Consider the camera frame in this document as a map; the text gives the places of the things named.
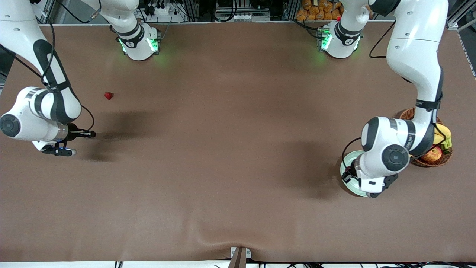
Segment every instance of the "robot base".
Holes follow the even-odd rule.
[[[155,27],[141,23],[144,27],[145,37],[137,44],[135,48],[127,47],[119,40],[122,45],[124,55],[128,55],[135,61],[143,61],[152,55],[158,55],[160,50],[160,40],[162,39],[162,32]]]
[[[356,41],[353,41],[350,45],[342,44],[342,41],[336,38],[334,31],[336,24],[337,21],[333,21],[323,26],[324,30],[318,29],[317,36],[323,37],[323,39],[317,40],[317,48],[320,52],[327,52],[334,58],[344,59],[349,57],[357,49],[360,37]]]

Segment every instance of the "wicker basket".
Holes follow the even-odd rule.
[[[415,108],[411,108],[411,109],[402,111],[399,114],[398,118],[405,119],[405,120],[412,120],[413,116],[415,116]],[[438,117],[436,117],[436,122],[438,124],[443,124]],[[427,161],[424,161],[423,159],[416,159],[415,158],[415,159],[412,159],[411,163],[414,164],[414,165],[420,166],[420,167],[442,166],[442,165],[448,163],[452,154],[453,154],[453,150],[449,150],[448,154],[443,154],[440,159],[438,159],[434,162],[427,162]]]

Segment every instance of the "bread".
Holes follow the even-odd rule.
[[[316,16],[314,14],[311,14],[311,13],[307,13],[307,20],[308,21],[313,21],[316,19]]]
[[[324,13],[324,20],[325,20],[325,21],[331,21],[331,20],[332,20],[332,13],[330,13],[330,12],[325,12],[325,13]]]
[[[309,9],[309,13],[311,13],[312,15],[317,15],[317,14],[319,14],[320,11],[321,10],[319,10],[319,7],[315,7],[315,6],[313,6]]]
[[[306,10],[299,10],[296,15],[296,20],[298,21],[305,21],[307,18],[307,11]]]
[[[328,3],[327,6],[324,8],[324,12],[331,12],[333,6],[334,5],[332,3]]]
[[[301,4],[302,4],[302,7],[305,10],[309,10],[312,7],[312,1],[311,0],[302,0]]]
[[[324,11],[319,11],[319,13],[316,15],[316,20],[321,21],[324,19]]]
[[[332,11],[332,19],[337,20],[337,18],[340,18],[340,11],[338,9]]]
[[[323,10],[324,12],[331,12],[333,6],[334,4],[332,2],[328,2],[327,0],[319,1],[319,9]]]

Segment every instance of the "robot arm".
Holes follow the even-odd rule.
[[[354,160],[350,174],[359,190],[376,197],[409,164],[409,155],[424,154],[433,144],[434,123],[443,96],[443,70],[438,46],[445,28],[447,0],[370,0],[373,11],[397,20],[388,49],[387,63],[416,86],[415,117],[399,120],[374,117],[363,128],[364,153]]]
[[[20,91],[13,107],[0,118],[2,132],[13,139],[32,141],[44,153],[74,155],[74,150],[59,148],[59,142],[94,134],[71,123],[79,117],[81,104],[58,55],[51,55],[52,46],[36,22],[30,1],[0,1],[0,44],[31,62],[44,76],[46,86]]]
[[[146,23],[139,23],[133,11],[139,0],[81,0],[99,11],[111,25],[124,53],[135,61],[142,61],[159,51],[160,31]]]

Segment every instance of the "apple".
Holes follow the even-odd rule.
[[[439,146],[431,149],[426,155],[424,155],[421,159],[427,162],[435,162],[436,160],[440,159],[443,155],[443,151]]]

